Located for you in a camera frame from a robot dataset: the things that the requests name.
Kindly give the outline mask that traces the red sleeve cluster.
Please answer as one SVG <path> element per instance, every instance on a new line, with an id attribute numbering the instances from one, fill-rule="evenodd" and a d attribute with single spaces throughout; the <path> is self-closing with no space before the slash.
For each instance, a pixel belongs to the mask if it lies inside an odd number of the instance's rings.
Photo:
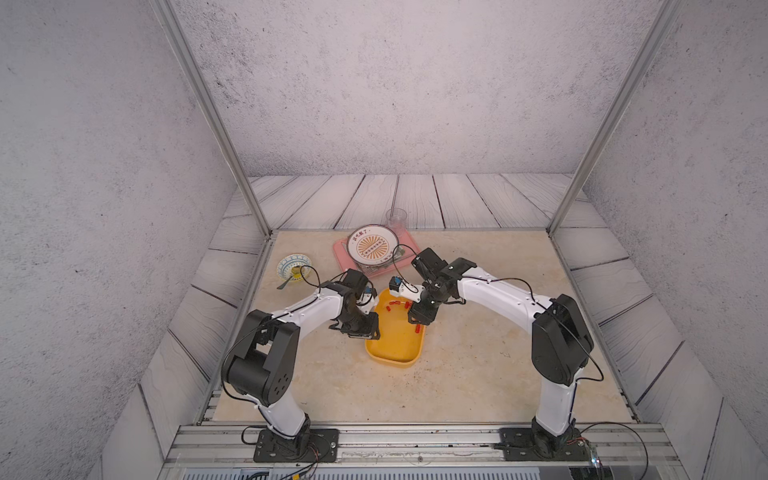
<path id="1" fill-rule="evenodd" d="M 408 313 L 410 312 L 413 302 L 409 300 L 393 300 L 389 301 L 386 305 L 388 312 L 395 312 L 408 321 Z"/>

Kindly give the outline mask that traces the yellow plastic storage box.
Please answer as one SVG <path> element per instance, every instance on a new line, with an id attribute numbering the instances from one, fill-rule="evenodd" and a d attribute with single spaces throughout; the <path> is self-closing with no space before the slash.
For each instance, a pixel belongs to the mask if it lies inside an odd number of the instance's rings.
<path id="1" fill-rule="evenodd" d="M 365 349 L 374 361 L 407 368 L 413 365 L 422 353 L 426 328 L 405 321 L 395 312 L 388 312 L 386 305 L 393 300 L 406 299 L 392 296 L 389 290 L 379 294 L 374 312 L 379 316 L 381 336 L 379 340 L 366 340 Z"/>

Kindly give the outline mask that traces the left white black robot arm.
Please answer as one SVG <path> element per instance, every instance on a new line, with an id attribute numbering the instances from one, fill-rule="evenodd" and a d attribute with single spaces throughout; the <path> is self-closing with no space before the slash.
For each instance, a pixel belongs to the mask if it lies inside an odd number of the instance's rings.
<path id="1" fill-rule="evenodd" d="M 290 391 L 301 341 L 324 325 L 350 338 L 377 341 L 376 304 L 372 283 L 350 269 L 315 285 L 294 305 L 273 313 L 251 311 L 221 366 L 223 392 L 255 406 L 273 434 L 298 438 L 310 428 Z"/>

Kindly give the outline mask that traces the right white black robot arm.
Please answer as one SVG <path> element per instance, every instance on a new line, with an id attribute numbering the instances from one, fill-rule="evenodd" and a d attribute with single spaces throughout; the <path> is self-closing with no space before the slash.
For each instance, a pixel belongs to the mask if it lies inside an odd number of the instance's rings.
<path id="1" fill-rule="evenodd" d="M 476 263 L 449 263 L 427 248 L 411 265 L 423 282 L 390 282 L 390 290 L 409 299 L 408 322 L 428 326 L 443 305 L 476 303 L 512 321 L 531 338 L 531 362 L 540 375 L 540 400 L 531 430 L 540 441 L 575 435 L 573 406 L 577 385 L 591 360 L 594 341 L 572 297 L 536 295 L 517 277 L 497 278 Z"/>

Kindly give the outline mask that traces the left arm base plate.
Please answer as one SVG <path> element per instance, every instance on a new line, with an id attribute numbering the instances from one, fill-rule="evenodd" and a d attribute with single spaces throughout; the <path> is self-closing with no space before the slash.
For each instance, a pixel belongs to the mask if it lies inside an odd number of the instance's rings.
<path id="1" fill-rule="evenodd" d="M 265 463 L 334 463 L 337 460 L 340 431 L 311 428 L 291 439 L 271 430 L 259 433 L 253 461 Z"/>

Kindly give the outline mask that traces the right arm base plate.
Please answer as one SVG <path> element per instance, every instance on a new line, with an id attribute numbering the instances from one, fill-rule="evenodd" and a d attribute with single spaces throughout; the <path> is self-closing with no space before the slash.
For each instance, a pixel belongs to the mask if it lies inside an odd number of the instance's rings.
<path id="1" fill-rule="evenodd" d="M 546 430 L 502 428 L 492 448 L 508 462 L 589 462 L 589 447 L 567 434 L 552 436 Z"/>

